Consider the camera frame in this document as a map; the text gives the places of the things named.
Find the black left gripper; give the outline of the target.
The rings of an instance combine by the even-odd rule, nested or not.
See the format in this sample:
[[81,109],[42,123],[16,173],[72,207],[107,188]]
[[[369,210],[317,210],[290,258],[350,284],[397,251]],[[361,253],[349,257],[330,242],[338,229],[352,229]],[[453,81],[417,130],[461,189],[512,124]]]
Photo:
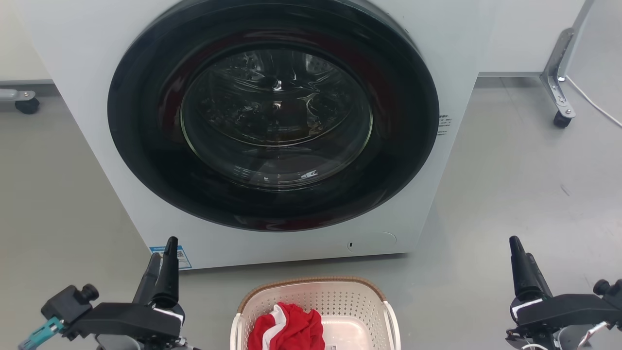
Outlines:
[[[159,253],[151,255],[132,303],[93,306],[92,301],[99,297],[96,287],[85,284],[78,289],[71,284],[45,302],[42,316],[48,321],[58,321],[60,334],[70,341],[103,334],[170,343],[180,336],[184,324],[184,315],[165,310],[179,301],[177,251],[178,238],[172,236],[162,257]],[[156,308],[148,305],[151,299]]]

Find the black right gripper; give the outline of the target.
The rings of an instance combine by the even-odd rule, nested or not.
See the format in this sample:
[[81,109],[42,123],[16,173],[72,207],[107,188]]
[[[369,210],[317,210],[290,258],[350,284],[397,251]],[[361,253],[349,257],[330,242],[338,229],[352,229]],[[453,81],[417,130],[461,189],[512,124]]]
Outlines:
[[510,315],[516,326],[506,341],[518,350],[570,350],[588,345],[597,332],[622,332],[622,279],[595,283],[592,294],[553,296],[535,257],[518,236],[509,238],[515,301]]

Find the cream perforated laundry basket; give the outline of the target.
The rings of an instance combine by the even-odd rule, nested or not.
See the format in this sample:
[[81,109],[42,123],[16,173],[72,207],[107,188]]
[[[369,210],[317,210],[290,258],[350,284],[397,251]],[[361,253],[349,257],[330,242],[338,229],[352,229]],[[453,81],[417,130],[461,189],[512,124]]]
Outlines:
[[253,289],[233,319],[229,350],[247,350],[257,319],[278,303],[320,315],[323,350],[402,350],[391,304],[380,288],[357,277],[302,278]]

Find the blue energy label sticker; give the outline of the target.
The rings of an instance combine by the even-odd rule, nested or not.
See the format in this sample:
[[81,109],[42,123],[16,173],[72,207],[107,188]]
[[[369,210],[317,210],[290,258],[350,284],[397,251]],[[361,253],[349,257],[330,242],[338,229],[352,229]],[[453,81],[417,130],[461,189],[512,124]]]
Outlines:
[[[151,253],[157,253],[160,257],[164,257],[165,246],[150,246],[149,250]],[[177,246],[177,259],[178,259],[178,269],[179,270],[191,270],[192,265],[189,261],[187,254],[184,251],[184,248],[181,245]]]

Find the red and white garment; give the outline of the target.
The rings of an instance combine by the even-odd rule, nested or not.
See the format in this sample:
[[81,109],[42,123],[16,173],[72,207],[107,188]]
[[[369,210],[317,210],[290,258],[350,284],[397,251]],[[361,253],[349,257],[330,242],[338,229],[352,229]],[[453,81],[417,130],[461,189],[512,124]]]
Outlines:
[[247,350],[325,350],[322,317],[297,304],[277,303],[256,319]]

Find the round black washer door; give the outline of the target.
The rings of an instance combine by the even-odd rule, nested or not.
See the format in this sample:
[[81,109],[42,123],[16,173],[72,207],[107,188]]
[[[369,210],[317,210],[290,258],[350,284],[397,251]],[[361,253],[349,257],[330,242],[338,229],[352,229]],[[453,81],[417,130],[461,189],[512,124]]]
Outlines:
[[182,0],[123,55],[107,117],[126,165],[164,201],[293,232],[395,196],[440,116],[414,44],[365,0]]

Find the white front-load washing machine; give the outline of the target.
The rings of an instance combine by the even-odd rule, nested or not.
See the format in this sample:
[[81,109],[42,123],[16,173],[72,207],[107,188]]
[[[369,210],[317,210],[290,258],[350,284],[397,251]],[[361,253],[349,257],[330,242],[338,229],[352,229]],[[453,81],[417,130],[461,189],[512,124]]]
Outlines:
[[45,68],[143,241],[178,238],[193,269],[406,253],[414,250],[480,73],[503,0],[365,0],[406,33],[437,89],[432,151],[395,196],[349,221],[293,232],[227,227],[158,197],[111,137],[107,99],[118,64],[156,18],[182,0],[14,0]]

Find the tall grey metal bracket leg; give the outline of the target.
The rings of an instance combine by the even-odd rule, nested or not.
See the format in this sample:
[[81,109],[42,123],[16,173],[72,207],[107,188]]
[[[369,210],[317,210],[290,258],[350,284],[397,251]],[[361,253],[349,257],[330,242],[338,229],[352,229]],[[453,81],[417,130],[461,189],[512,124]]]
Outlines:
[[576,113],[568,102],[562,87],[560,86],[561,66],[564,56],[573,40],[574,29],[569,27],[560,33],[553,48],[551,56],[540,74],[540,80],[546,87],[549,97],[553,100],[557,111],[569,118],[574,118]]

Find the short grey metal bracket leg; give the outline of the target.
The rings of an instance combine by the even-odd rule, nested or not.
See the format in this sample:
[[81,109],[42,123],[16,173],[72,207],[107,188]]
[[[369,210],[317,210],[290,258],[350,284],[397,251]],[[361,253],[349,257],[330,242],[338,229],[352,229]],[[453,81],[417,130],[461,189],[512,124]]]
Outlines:
[[21,102],[34,99],[34,91],[20,91],[18,89],[0,88],[0,102]]

